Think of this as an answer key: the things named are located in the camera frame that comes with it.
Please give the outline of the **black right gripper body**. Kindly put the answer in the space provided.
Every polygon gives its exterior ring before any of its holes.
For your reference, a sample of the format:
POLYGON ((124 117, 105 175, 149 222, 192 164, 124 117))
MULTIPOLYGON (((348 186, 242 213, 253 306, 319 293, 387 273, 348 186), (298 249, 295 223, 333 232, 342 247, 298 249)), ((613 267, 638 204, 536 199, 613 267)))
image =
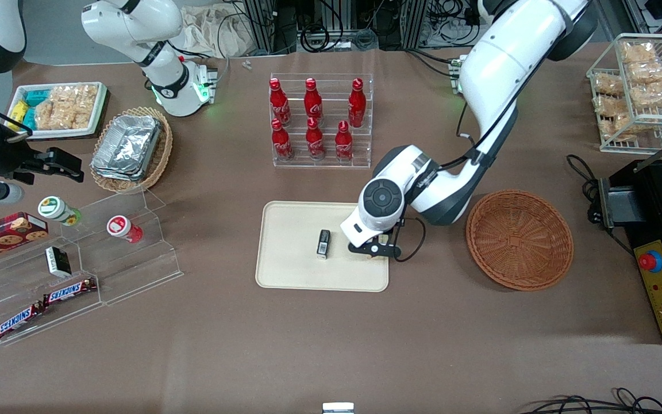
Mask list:
POLYGON ((7 138, 0 137, 0 178, 34 184, 34 173, 29 167, 37 163, 38 154, 26 140, 10 143, 7 138))

